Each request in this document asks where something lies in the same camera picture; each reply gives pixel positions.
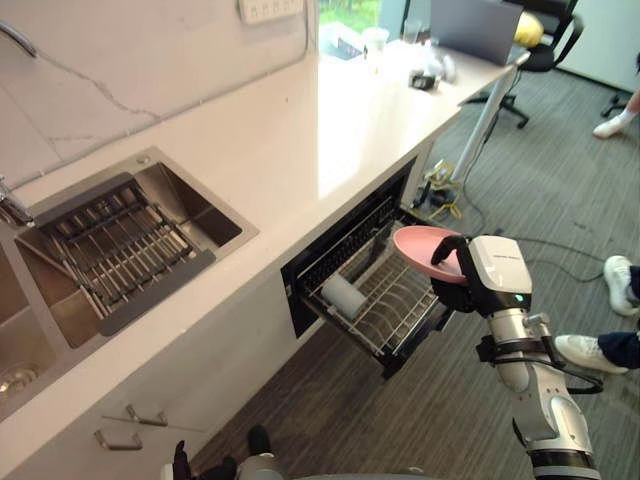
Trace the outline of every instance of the kitchen sink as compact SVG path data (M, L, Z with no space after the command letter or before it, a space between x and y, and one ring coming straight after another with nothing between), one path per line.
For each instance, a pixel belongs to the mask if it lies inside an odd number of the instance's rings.
M155 147L30 213L0 225L0 419L257 233Z
M55 361L38 320L0 247L0 407Z

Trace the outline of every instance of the gray carpet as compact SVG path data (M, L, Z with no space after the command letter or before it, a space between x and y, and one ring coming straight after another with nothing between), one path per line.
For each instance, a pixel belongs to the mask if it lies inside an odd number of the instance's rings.
M482 209L482 232L546 239L606 258L640 262L640 125L608 141L591 137L612 92L553 72L525 75L517 104L524 130L502 113L471 172L467 192ZM480 112L463 109L432 160L455 160ZM463 219L441 220L465 233L480 227L466 201ZM521 242L534 281L533 311L547 312L555 334L633 330L611 312L602 279L580 283L601 263L550 245ZM477 361L487 333L478 315L458 314L431 335L384 383L380 367L330 326L323 327L196 457L202 471L223 455L243 458L254 423L271 432L292 475L394 472L410 465L442 479L532 478L511 430L509 401L495 371ZM604 479L640 478L640 372L604 377L605 391L577 397Z

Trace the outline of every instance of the black pants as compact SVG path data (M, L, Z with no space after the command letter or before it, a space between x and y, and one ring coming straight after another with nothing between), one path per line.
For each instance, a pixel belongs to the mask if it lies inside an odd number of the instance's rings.
M640 298L640 267L631 267L631 291ZM640 368L640 330L600 335L598 345L604 356L614 365Z

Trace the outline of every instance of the dishwasher drawer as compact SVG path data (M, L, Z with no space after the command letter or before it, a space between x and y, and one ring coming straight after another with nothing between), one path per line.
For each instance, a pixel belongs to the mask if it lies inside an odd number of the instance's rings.
M325 282L318 284L305 275L299 279L299 290L304 292L301 301L378 360L385 378L396 373L427 335L441 330L453 314L438 301L429 277L409 267L396 251L392 235L402 226L393 222L336 270L366 297L355 318L348 318L323 297Z
M410 268L393 245L396 229L424 224L400 208L410 168L387 180L282 269L296 335L321 317L379 361L385 378L453 314L438 301L429 277ZM321 294L336 273L366 297L354 318Z

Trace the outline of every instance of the cup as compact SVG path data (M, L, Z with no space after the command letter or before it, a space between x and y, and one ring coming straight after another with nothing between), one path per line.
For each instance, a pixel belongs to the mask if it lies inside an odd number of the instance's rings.
M402 30L402 41L405 43L416 43L418 34L422 28L422 21L418 18L407 18L404 21Z
M378 73L382 66L382 54L384 45L389 39L389 30L380 27L365 28L362 31L362 39L366 48L366 60L373 73Z
M367 297L339 273L324 282L320 293L348 320L354 320L367 301Z

